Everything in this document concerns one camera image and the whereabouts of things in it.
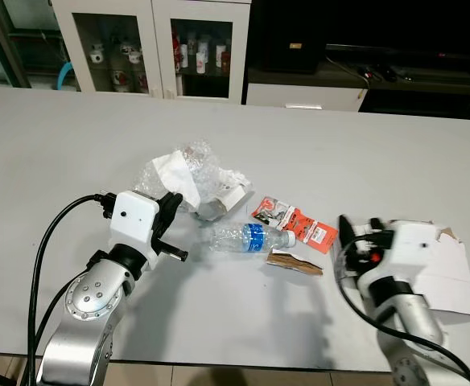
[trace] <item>plastic water bottle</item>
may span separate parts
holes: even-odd
[[[209,229],[210,249],[222,252],[269,252],[272,248],[292,247],[292,231],[280,232],[262,224],[220,223]]]

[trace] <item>white tissue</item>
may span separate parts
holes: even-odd
[[[181,193],[183,200],[194,211],[197,211],[201,201],[200,193],[181,151],[177,150],[171,154],[155,158],[153,159],[153,165],[165,188],[173,193]]]

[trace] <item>glass cabinet door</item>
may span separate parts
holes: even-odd
[[[72,14],[96,91],[149,93],[137,18]]]
[[[53,0],[82,91],[162,97],[151,2]]]
[[[165,98],[241,103],[249,4],[154,0]]]
[[[233,24],[171,19],[176,96],[229,97]]]

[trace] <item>trash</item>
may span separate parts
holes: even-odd
[[[269,255],[267,256],[267,264],[293,269],[295,271],[306,273],[307,275],[323,275],[323,269],[317,265],[302,259],[298,255],[283,252],[279,249],[273,249],[269,252]]]
[[[222,169],[212,147],[206,141],[196,141],[149,161],[132,188],[156,199],[168,191],[181,193],[182,210],[211,221],[221,218],[249,193],[251,182],[238,171]]]
[[[338,233],[336,229],[306,217],[297,207],[271,197],[264,197],[252,216],[279,231],[292,231],[296,239],[322,253],[330,250]]]
[[[206,241],[213,251],[268,252],[295,245],[293,232],[280,232],[262,224],[219,223],[206,232]]]

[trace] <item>brown paper scrap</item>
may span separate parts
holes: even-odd
[[[307,275],[322,276],[323,270],[317,265],[294,258],[289,253],[272,253],[267,256],[267,264],[278,265],[283,268],[294,269]]]

